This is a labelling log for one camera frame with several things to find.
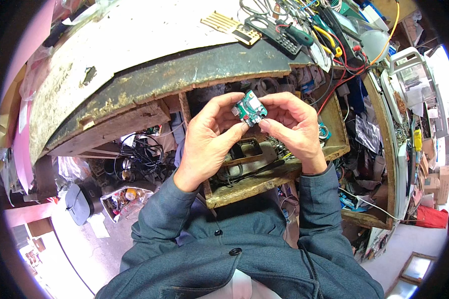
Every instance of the black button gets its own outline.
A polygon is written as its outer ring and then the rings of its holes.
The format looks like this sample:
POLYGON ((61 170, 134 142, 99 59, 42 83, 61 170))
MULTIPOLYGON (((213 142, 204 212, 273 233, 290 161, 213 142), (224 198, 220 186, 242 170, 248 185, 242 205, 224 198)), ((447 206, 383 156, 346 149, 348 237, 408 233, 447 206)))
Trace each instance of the black button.
POLYGON ((231 249, 230 251, 229 251, 229 255, 231 255, 231 256, 233 256, 233 255, 238 255, 238 254, 240 254, 241 253, 241 248, 234 248, 234 249, 231 249))

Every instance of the screwdriver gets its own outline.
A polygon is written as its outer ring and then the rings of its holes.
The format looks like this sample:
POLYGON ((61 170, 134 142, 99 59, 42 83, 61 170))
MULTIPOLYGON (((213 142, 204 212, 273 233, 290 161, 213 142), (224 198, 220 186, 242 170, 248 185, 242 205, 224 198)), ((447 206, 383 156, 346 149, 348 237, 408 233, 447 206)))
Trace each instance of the screwdriver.
POLYGON ((304 31, 299 30, 298 28, 291 26, 289 24, 286 24, 283 20, 276 20, 276 25, 284 25, 286 33, 288 33, 290 36, 294 37, 294 39, 300 43, 301 45, 304 45, 306 47, 310 47, 313 45, 314 40, 311 35, 305 33, 304 31))

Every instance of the green circuit board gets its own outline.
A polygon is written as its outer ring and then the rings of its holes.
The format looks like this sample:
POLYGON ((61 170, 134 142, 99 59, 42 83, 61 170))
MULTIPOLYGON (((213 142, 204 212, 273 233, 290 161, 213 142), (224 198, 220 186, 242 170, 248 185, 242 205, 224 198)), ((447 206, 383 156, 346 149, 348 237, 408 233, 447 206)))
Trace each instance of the green circuit board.
POLYGON ((245 97, 233 106, 231 112, 250 127, 268 115, 268 111, 252 90, 248 91, 245 97))

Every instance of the workbench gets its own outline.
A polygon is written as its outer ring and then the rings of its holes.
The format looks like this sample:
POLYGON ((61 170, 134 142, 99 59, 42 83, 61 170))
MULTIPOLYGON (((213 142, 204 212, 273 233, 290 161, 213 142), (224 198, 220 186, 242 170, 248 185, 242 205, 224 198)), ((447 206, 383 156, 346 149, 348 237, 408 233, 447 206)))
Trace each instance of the workbench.
MULTIPOLYGON (((107 83, 97 88, 70 114, 65 115, 63 122, 55 128, 48 127, 47 130, 51 130, 53 134, 36 157, 115 158, 119 151, 111 147, 109 142, 129 133, 166 123, 170 121, 171 113, 181 111, 186 126, 192 118, 186 98, 187 91, 250 78, 283 77, 290 74, 292 68, 312 63, 304 52, 289 58, 264 40, 259 40, 252 46, 241 43, 207 46, 150 60, 115 72, 107 83)), ((387 200, 378 201, 377 205, 393 214, 395 158, 389 138, 389 132, 393 129, 392 120, 386 114, 386 104, 369 76, 363 75, 362 78, 376 112, 386 156, 389 192, 387 200)), ((317 93, 324 93, 325 89, 326 87, 320 88, 317 93)), ((335 95, 332 95, 321 116, 332 131, 332 137, 323 148, 325 157, 331 161, 349 151, 346 128, 335 95)), ((250 130, 248 134, 259 138, 259 132, 250 130)), ((206 204, 215 208, 257 195, 295 180, 300 171, 301 164, 295 159, 244 179, 232 188, 212 189, 206 181, 206 204)), ((364 227, 391 229, 392 226, 392 219, 377 209, 370 209, 366 213, 343 210, 342 216, 343 219, 364 227)))

